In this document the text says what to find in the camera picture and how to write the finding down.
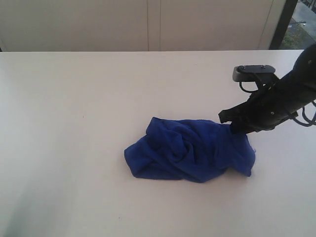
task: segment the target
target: white table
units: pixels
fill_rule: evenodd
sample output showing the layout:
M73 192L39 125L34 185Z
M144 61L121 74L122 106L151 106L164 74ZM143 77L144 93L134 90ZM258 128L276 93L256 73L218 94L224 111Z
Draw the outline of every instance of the white table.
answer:
M299 54L1 53L0 236L314 236L315 127L250 134L250 178L136 179L123 156L153 116L219 121L244 102L234 66L281 77Z

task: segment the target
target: blue cloth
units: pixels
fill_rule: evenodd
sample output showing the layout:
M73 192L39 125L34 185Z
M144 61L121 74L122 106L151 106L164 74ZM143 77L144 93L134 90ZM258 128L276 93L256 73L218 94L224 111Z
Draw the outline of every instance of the blue cloth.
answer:
M209 120L152 118L146 135L124 151L137 178L203 183L228 167L250 176L255 152L246 134Z

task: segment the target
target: black mechanical arm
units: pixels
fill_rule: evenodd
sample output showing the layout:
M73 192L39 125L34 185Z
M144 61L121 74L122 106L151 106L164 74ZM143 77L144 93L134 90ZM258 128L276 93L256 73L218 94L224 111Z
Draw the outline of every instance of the black mechanical arm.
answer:
M234 68L234 81L251 95L246 102L219 113L221 123L231 121L232 133L272 130L289 119L305 127L316 125L316 113L309 119L304 108L309 103L316 107L316 44L302 52L293 70L283 78L279 79L274 72L269 65ZM245 90L243 82L255 82L258 89ZM301 108L306 122L296 119Z

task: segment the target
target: cabinet door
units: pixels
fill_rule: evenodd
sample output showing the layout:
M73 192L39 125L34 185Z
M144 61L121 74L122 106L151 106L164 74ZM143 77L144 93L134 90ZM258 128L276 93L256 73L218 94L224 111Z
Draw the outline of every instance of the cabinet door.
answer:
M257 49L272 6L273 0L161 0L160 49Z
M7 51L147 51L146 0L2 0Z

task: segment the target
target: crumpled fabric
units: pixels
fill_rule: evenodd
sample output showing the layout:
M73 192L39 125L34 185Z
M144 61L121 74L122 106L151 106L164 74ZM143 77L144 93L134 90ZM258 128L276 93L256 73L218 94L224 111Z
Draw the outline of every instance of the crumpled fabric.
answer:
M255 152L247 135L210 120L152 118L146 135L124 151L137 178L203 183L232 167L251 175Z

